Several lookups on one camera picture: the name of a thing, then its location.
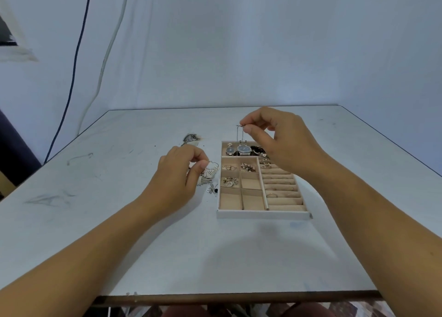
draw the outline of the white cable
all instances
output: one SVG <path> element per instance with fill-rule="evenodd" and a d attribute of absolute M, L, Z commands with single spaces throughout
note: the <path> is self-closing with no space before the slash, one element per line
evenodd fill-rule
<path fill-rule="evenodd" d="M 108 62 L 108 57 L 109 57 L 109 54 L 111 53 L 113 42 L 115 41 L 115 38 L 117 37 L 117 33 L 120 29 L 121 22 L 123 21 L 124 13 L 126 11 L 126 5 L 127 5 L 127 0 L 123 0 L 120 18 L 118 19 L 117 26 L 115 27 L 112 38 L 110 39 L 111 41 L 109 42 L 108 50 L 106 51 L 106 54 L 104 55 L 103 64 L 101 65 L 100 76 L 98 77 L 97 90 L 95 91 L 94 98 L 92 98 L 91 102 L 87 105 L 86 109 L 83 111 L 83 114 L 81 115 L 80 123 L 78 124 L 77 135 L 80 135 L 81 124 L 83 124 L 83 120 L 86 117 L 86 113 L 89 111 L 89 109 L 92 106 L 92 103 L 94 103 L 95 99 L 98 96 L 98 93 L 100 92 L 101 81 L 103 80 L 104 69 L 106 68 L 106 63 Z"/>

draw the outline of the white wall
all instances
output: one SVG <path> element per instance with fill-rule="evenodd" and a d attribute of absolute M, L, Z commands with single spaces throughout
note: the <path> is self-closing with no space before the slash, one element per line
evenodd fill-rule
<path fill-rule="evenodd" d="M 0 109 L 36 157 L 43 161 L 68 98 L 73 59 L 86 0 L 8 0 L 38 62 L 0 63 Z M 76 135 L 81 112 L 93 96 L 102 59 L 119 16 L 122 0 L 91 0 L 78 56 L 73 98 L 52 153 Z M 129 22 L 115 42 L 101 93 L 86 116 L 84 127 L 109 108 L 131 56 L 122 51 Z"/>
<path fill-rule="evenodd" d="M 340 0 L 334 20 L 340 104 L 442 174 L 441 0 Z"/>
<path fill-rule="evenodd" d="M 112 106 L 336 103 L 327 44 L 337 1 L 154 0 L 136 96 Z"/>

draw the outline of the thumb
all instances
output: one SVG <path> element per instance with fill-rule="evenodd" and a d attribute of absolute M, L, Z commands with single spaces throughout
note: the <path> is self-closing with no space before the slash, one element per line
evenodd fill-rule
<path fill-rule="evenodd" d="M 207 167 L 209 162 L 207 160 L 198 161 L 194 164 L 187 175 L 186 188 L 192 195 L 195 193 L 196 184 L 198 183 L 198 178 L 202 171 Z"/>
<path fill-rule="evenodd" d="M 249 134 L 266 151 L 269 150 L 275 142 L 266 131 L 254 124 L 244 126 L 244 132 Z"/>

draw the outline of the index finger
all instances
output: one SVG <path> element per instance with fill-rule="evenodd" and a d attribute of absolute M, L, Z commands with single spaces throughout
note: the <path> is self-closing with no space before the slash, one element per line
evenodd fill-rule
<path fill-rule="evenodd" d="M 209 161 L 209 158 L 207 157 L 206 153 L 204 153 L 204 151 L 199 147 L 185 144 L 179 148 L 179 151 L 182 151 L 182 153 L 184 153 L 188 161 L 200 161 L 200 160 Z"/>
<path fill-rule="evenodd" d="M 281 111 L 279 110 L 262 107 L 258 110 L 255 110 L 254 112 L 249 113 L 246 117 L 241 119 L 240 124 L 255 124 L 260 126 L 264 122 L 275 127 L 278 124 L 278 116 L 280 115 L 280 113 Z"/>

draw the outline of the white tabletop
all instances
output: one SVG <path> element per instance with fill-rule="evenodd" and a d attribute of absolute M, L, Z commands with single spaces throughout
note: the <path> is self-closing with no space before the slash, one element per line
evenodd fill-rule
<path fill-rule="evenodd" d="M 331 156 L 442 236 L 439 175 L 340 106 L 280 109 L 302 116 Z M 187 133 L 202 136 L 199 147 L 219 162 L 221 140 L 236 139 L 252 110 L 106 113 L 0 203 L 0 288 L 132 201 Z M 375 290 L 322 198 L 299 184 L 311 221 L 217 219 L 216 197 L 199 187 L 140 239 L 102 294 Z"/>

